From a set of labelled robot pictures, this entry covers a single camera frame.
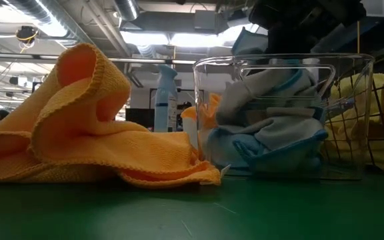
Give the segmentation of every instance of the person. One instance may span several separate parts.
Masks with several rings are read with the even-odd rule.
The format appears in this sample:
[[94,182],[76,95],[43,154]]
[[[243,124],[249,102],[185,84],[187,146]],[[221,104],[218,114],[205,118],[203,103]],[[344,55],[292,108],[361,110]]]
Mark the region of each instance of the person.
[[10,114],[10,112],[7,110],[0,110],[0,120],[4,119],[8,114]]

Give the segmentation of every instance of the orange microfiber towel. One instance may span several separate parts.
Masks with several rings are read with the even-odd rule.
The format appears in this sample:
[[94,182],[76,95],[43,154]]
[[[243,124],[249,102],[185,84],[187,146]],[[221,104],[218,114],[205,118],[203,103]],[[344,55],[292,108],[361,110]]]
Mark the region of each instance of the orange microfiber towel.
[[151,133],[112,121],[130,94],[98,49],[64,52],[42,86],[0,122],[0,181],[89,182],[120,176],[146,188],[220,184],[186,133]]

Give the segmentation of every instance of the plastic container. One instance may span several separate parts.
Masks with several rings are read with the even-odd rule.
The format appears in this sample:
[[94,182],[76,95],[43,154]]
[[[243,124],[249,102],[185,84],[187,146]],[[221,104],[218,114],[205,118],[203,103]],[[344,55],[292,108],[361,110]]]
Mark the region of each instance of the plastic container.
[[193,72],[203,158],[262,177],[360,179],[373,62],[358,54],[200,60]]
[[160,77],[155,96],[155,132],[174,132],[177,129],[177,90],[174,77],[176,70],[158,65]]

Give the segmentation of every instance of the green table surface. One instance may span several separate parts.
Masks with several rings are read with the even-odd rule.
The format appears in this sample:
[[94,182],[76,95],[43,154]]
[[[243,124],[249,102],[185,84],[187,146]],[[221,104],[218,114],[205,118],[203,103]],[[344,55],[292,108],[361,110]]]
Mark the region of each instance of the green table surface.
[[0,239],[384,239],[384,176],[164,191],[0,184]]

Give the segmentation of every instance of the clear plastic bin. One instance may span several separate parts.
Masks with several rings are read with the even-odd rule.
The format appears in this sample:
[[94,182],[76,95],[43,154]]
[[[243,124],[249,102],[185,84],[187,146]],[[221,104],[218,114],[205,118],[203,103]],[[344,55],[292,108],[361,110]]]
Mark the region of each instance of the clear plastic bin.
[[244,55],[193,66],[198,146],[230,173],[360,179],[374,59]]

